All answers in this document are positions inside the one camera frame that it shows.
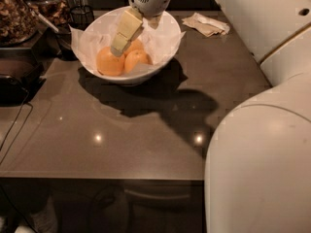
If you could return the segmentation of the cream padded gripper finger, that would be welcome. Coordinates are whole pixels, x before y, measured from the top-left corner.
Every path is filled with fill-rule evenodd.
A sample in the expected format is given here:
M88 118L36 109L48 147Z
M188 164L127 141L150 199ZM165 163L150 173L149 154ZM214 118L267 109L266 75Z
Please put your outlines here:
M152 27L152 29L157 29L159 22L160 22L161 16L158 17L152 17L148 20L148 25Z
M116 34L112 40L111 52L121 56L128 49L132 39L137 35L143 24L143 17L133 8L126 9L120 17Z

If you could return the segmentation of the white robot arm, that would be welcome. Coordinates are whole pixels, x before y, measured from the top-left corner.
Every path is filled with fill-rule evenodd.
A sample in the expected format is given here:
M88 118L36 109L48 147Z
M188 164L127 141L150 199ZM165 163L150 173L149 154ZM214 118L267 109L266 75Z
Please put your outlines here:
M217 127L207 233L311 233L311 0L215 0L271 88Z

